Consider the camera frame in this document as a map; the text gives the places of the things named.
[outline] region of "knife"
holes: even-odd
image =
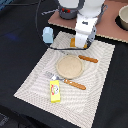
[[[86,61],[90,61],[90,62],[93,62],[93,63],[97,63],[98,60],[97,59],[94,59],[94,58],[90,58],[90,57],[86,57],[86,56],[82,56],[82,55],[79,55],[78,56],[80,59],[83,59],[83,60],[86,60]]]
[[[66,83],[66,84],[72,85],[72,86],[77,87],[79,89],[82,89],[82,90],[86,89],[86,87],[84,85],[75,83],[75,82],[67,80],[67,79],[60,79],[58,76],[52,74],[51,72],[46,72],[45,75],[48,78],[52,79],[52,80],[60,80],[60,81],[63,81],[64,83]]]

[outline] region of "blue cube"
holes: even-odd
[[[45,27],[43,29],[42,37],[45,43],[53,43],[53,29],[50,27]]]

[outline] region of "cable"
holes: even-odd
[[[35,16],[35,25],[36,25],[36,30],[37,30],[37,34],[38,34],[38,36],[39,36],[39,39],[41,40],[41,42],[44,43],[44,41],[42,40],[42,37],[40,37],[39,30],[38,30],[38,25],[37,25],[37,15],[38,15],[38,10],[39,10],[41,1],[42,1],[42,0],[39,0],[38,5],[37,5],[36,16]],[[58,49],[58,48],[50,47],[50,46],[48,46],[46,43],[44,43],[44,44],[45,44],[48,48],[54,49],[54,50],[86,50],[86,49],[88,49],[88,48],[90,47],[90,46],[88,45],[87,48],[65,48],[65,49]]]
[[[35,5],[38,3],[39,2],[30,3],[30,4],[0,4],[0,6],[29,6],[29,5]]]

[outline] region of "black surface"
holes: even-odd
[[[15,0],[15,3],[38,0]],[[0,12],[0,105],[12,111],[34,118],[54,128],[77,126],[41,110],[13,95],[31,73],[47,47],[39,39],[35,28],[37,5],[6,7]],[[53,28],[54,37],[59,31],[75,34],[75,31],[48,24],[53,14],[41,15],[43,11],[56,9],[53,0],[46,0],[38,13],[40,36],[43,28]],[[92,128],[127,128],[128,126],[128,44],[101,37],[96,40],[115,45],[108,74]]]

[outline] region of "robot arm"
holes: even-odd
[[[94,30],[98,21],[97,16],[101,13],[104,1],[105,0],[55,0],[60,7],[78,10],[75,27],[76,47],[83,48],[84,45],[87,44],[87,39],[92,33],[92,30]]]

